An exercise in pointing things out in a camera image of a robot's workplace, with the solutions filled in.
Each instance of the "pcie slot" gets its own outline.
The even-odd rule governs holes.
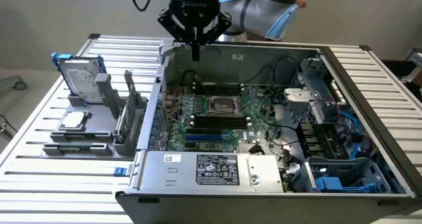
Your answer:
[[[186,133],[187,134],[216,134],[216,135],[220,135],[222,130],[220,129],[187,129]]]
[[[207,136],[186,135],[184,140],[187,141],[223,141],[223,136],[222,135],[207,135]]]

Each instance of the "power supply label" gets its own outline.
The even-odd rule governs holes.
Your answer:
[[[199,185],[239,185],[238,156],[196,155]]]

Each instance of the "wires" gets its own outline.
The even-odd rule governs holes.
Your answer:
[[[239,111],[244,110],[244,108],[252,103],[252,101],[250,101],[240,109]]]
[[[5,123],[11,126],[11,128],[15,130],[15,132],[17,132],[17,129],[12,126],[12,124],[8,122],[5,116],[3,114],[0,114],[0,117],[3,117]]]
[[[182,74],[182,80],[180,80],[180,85],[184,86],[184,78],[186,78],[186,75],[188,73],[194,73],[196,75],[196,72],[194,70],[186,70]]]
[[[138,6],[136,0],[132,0],[132,2],[134,2],[134,5],[135,5],[136,9],[138,9],[140,12],[144,12],[144,11],[147,10],[147,8],[148,8],[148,5],[150,5],[151,0],[147,0],[147,3],[146,3],[146,5],[144,5],[143,8],[140,8],[140,7]]]
[[[289,59],[291,59],[291,60],[293,60],[293,62],[295,63],[297,73],[299,72],[299,68],[298,68],[299,63],[298,63],[298,61],[295,60],[295,58],[294,58],[294,57],[291,57],[291,56],[281,56],[281,57],[277,59],[275,63],[274,63],[273,84],[275,84],[275,82],[277,82],[275,72],[277,72],[277,66],[278,66],[278,63],[281,62],[281,60],[282,60],[282,59],[286,59],[286,58],[289,58]]]
[[[291,145],[291,144],[294,144],[294,143],[297,143],[297,142],[299,142],[299,141],[293,141],[293,142],[290,142],[290,143],[287,143],[287,144],[278,144],[278,143],[274,142],[274,140],[273,140],[271,142],[273,142],[273,144],[277,145],[277,146],[289,146],[289,145]]]
[[[251,81],[259,76],[259,74],[263,72],[265,68],[267,68],[267,67],[271,69],[271,71],[273,71],[273,77],[274,77],[274,75],[275,75],[275,70],[274,70],[274,68],[273,68],[270,65],[266,65],[266,66],[263,66],[263,67],[260,68],[260,70],[258,71],[258,73],[256,73],[248,80],[246,80],[244,83],[251,82]]]
[[[266,99],[263,100],[263,103],[262,103],[262,105],[260,105],[260,107],[259,107],[259,110],[263,108],[263,105],[265,105],[265,103],[266,103],[266,101],[267,101],[269,99],[270,99],[270,96],[267,96]],[[269,122],[265,120],[265,117],[262,117],[262,121],[263,121],[267,125],[270,125],[270,126],[273,126],[273,127],[277,127],[277,128],[289,128],[289,129],[291,129],[293,131],[297,132],[297,129],[295,129],[294,127],[291,127],[291,126],[277,125],[277,124],[269,123]]]

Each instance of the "slotted metal surface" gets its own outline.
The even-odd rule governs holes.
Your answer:
[[[417,168],[422,167],[422,104],[377,56],[362,49],[330,47],[363,97]]]
[[[160,39],[102,36],[98,40],[87,41],[79,54],[102,54],[107,71],[112,74],[112,87],[119,90],[120,95],[128,94],[123,79],[124,70],[132,70],[136,74],[136,89],[148,97],[151,81],[160,65],[159,43]],[[353,68],[354,71],[367,69],[378,72],[377,75],[381,76],[382,71],[377,70],[379,66],[375,63],[369,64],[373,60],[365,57],[359,47],[337,46],[331,49],[339,54],[338,57],[347,59],[345,68]],[[355,74],[354,78],[357,81],[367,79],[362,74]],[[395,86],[387,82],[387,78],[375,79],[386,86],[382,91],[394,90]],[[373,85],[374,83],[358,83],[363,91],[379,91],[381,87]],[[49,131],[55,129],[68,106],[67,95],[66,84],[59,79],[0,155],[0,223],[131,224],[131,219],[114,198],[114,192],[126,188],[128,177],[112,176],[114,168],[127,167],[131,162],[107,159],[54,160],[39,157]],[[410,118],[391,115],[382,118],[386,124],[393,124],[389,125],[393,133],[401,130],[410,120],[407,124],[421,127],[421,120],[413,116],[413,105],[397,94],[382,96],[386,99],[370,99],[371,105],[374,104],[382,114],[402,114],[402,110],[409,110],[411,114]],[[418,140],[399,141],[405,150],[421,151]],[[422,154],[409,153],[417,164],[421,164],[418,155]],[[417,218],[422,218],[422,212],[406,216],[406,220],[397,218],[403,217],[382,219],[377,224],[421,223]]]

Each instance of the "robotic arm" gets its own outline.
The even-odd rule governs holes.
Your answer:
[[[140,12],[147,9],[150,1],[140,8],[132,0]],[[236,36],[247,30],[279,40],[298,8],[295,0],[170,0],[158,21],[175,40],[191,47],[192,60],[199,61],[200,46],[212,44],[222,34]],[[204,32],[211,22],[212,28]]]
[[[231,26],[230,15],[220,12],[219,7],[218,0],[170,0],[168,8],[159,14],[158,21],[176,41],[190,45],[194,61],[199,61],[199,47],[212,44]],[[204,33],[215,17],[216,25]]]

